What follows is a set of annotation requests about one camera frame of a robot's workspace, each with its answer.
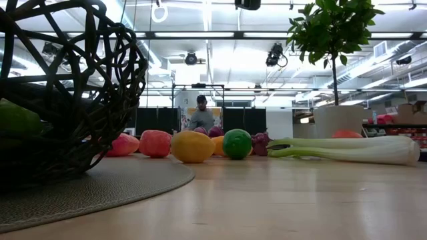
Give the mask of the cardboard box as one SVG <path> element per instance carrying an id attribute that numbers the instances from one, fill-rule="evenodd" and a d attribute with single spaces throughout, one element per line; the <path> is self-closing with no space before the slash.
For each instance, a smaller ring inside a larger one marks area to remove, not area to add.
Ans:
<path id="1" fill-rule="evenodd" d="M 417 101 L 414 104 L 405 103 L 398 106 L 396 117 L 397 124 L 403 125 L 427 125 L 427 101 Z"/>

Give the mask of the purple grape bunch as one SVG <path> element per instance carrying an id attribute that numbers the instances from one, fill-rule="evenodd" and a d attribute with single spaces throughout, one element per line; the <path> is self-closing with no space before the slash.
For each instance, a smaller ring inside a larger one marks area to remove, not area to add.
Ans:
<path id="1" fill-rule="evenodd" d="M 216 144 L 216 150 L 213 153 L 214 155 L 226 157 L 226 154 L 223 152 L 223 138 L 225 132 L 221 127 L 213 126 L 209 131 L 206 131 L 203 127 L 197 127 L 194 129 L 194 131 L 203 133 L 213 139 L 214 143 Z M 251 138 L 252 152 L 250 155 L 266 156 L 268 154 L 266 146 L 271 141 L 271 139 L 268 137 L 268 133 L 256 133 L 255 135 L 251 135 Z"/>

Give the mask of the pale green celery stalk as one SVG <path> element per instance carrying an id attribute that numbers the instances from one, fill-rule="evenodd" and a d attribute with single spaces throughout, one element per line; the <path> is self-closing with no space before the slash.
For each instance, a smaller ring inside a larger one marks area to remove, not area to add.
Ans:
<path id="1" fill-rule="evenodd" d="M 270 157 L 319 157 L 390 165 L 415 165 L 420 158 L 417 142 L 399 135 L 372 138 L 285 138 L 269 142 L 266 148 Z"/>

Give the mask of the shelf with red bins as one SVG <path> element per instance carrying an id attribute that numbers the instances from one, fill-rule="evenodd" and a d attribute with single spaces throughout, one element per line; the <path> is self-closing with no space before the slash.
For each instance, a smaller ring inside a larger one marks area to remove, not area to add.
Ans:
<path id="1" fill-rule="evenodd" d="M 362 134 L 365 137 L 407 136 L 419 144 L 421 151 L 427 152 L 427 125 L 363 124 Z"/>

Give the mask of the potted tree in white pot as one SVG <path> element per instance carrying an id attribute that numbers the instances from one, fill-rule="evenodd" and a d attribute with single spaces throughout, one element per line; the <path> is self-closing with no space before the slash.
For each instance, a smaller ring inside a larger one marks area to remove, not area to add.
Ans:
<path id="1" fill-rule="evenodd" d="M 363 108 L 339 106 L 336 62 L 346 66 L 347 54 L 361 50 L 368 44 L 374 18 L 384 12 L 375 8 L 371 0 L 316 0 L 299 10 L 300 17 L 289 19 L 290 37 L 286 43 L 291 51 L 300 52 L 300 61 L 312 65 L 323 60 L 332 68 L 334 104 L 314 109 L 316 137 L 331 138 L 341 127 L 361 131 Z"/>

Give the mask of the green lime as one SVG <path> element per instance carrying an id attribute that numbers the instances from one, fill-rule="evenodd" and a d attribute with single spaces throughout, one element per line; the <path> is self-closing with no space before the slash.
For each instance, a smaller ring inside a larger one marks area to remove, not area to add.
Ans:
<path id="1" fill-rule="evenodd" d="M 243 129 L 232 129 L 224 135 L 223 152 L 232 160 L 242 160 L 252 152 L 251 135 Z"/>

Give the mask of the black metal frame stand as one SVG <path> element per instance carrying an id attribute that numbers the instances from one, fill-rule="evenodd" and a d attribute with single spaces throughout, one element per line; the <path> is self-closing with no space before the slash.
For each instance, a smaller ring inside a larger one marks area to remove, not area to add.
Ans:
<path id="1" fill-rule="evenodd" d="M 183 92 L 183 91 L 213 91 L 217 94 L 220 94 L 222 97 L 222 103 L 225 102 L 225 85 L 222 84 L 206 84 L 206 83 L 194 83 L 194 84 L 175 84 L 173 83 L 171 86 L 171 107 L 174 108 L 177 106 L 178 108 L 181 107 L 181 105 L 178 105 L 176 102 L 176 98 Z"/>

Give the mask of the yellow mango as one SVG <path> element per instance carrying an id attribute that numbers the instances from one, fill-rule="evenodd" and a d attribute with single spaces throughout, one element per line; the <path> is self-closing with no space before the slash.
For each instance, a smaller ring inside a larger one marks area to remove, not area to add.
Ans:
<path id="1" fill-rule="evenodd" d="M 213 154 L 230 159 L 244 159 L 253 150 L 249 135 L 226 135 L 211 140 L 215 143 Z"/>

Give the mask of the yellow lemon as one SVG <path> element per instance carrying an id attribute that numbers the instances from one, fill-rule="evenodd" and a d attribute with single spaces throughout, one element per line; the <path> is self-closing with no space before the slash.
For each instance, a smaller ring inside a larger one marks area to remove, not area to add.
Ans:
<path id="1" fill-rule="evenodd" d="M 215 148 L 207 135 L 196 131 L 181 131 L 171 138 L 171 154 L 183 163 L 203 163 Z"/>

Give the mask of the orange fruit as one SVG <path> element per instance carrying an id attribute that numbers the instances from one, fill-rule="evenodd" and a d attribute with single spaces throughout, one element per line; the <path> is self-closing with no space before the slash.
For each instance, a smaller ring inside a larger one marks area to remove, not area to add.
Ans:
<path id="1" fill-rule="evenodd" d="M 351 130 L 338 130 L 333 135 L 333 138 L 363 138 L 360 133 Z"/>

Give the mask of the pink peach fruit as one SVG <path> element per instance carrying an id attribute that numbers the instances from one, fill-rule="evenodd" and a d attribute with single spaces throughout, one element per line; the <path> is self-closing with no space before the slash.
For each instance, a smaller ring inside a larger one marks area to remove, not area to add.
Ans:
<path id="1" fill-rule="evenodd" d="M 151 158 L 164 158 L 170 153 L 172 135 L 160 130 L 145 130 L 139 140 L 139 152 Z"/>

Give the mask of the black partition panel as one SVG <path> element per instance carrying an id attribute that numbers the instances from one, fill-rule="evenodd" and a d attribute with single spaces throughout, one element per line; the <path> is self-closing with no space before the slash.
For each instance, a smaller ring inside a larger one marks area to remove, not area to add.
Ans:
<path id="1" fill-rule="evenodd" d="M 172 134 L 179 129 L 177 108 L 138 108 L 136 111 L 136 135 L 146 130 L 160 130 Z"/>
<path id="2" fill-rule="evenodd" d="M 225 108 L 223 129 L 225 132 L 232 129 L 243 129 L 250 135 L 266 132 L 266 110 L 256 108 Z"/>

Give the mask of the round grey placemat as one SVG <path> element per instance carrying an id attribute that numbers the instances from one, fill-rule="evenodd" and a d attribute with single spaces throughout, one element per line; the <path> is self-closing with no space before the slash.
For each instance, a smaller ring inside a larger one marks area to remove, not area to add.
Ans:
<path id="1" fill-rule="evenodd" d="M 194 177 L 189 167 L 166 159 L 106 158 L 72 180 L 0 195 L 0 233 L 148 199 Z"/>

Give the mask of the yellow-green apple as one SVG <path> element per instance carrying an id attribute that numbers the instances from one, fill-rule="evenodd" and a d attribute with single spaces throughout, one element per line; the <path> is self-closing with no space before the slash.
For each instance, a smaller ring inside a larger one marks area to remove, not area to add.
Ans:
<path id="1" fill-rule="evenodd" d="M 6 99 L 0 100 L 0 131 L 40 134 L 43 124 L 38 114 Z"/>

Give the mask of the red mango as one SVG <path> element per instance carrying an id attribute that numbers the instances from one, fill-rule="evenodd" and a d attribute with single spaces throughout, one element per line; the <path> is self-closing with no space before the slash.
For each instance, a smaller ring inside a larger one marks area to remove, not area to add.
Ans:
<path id="1" fill-rule="evenodd" d="M 139 140 L 126 133 L 121 133 L 120 136 L 112 142 L 112 149 L 110 149 L 106 157 L 123 157 L 134 153 L 139 149 Z"/>

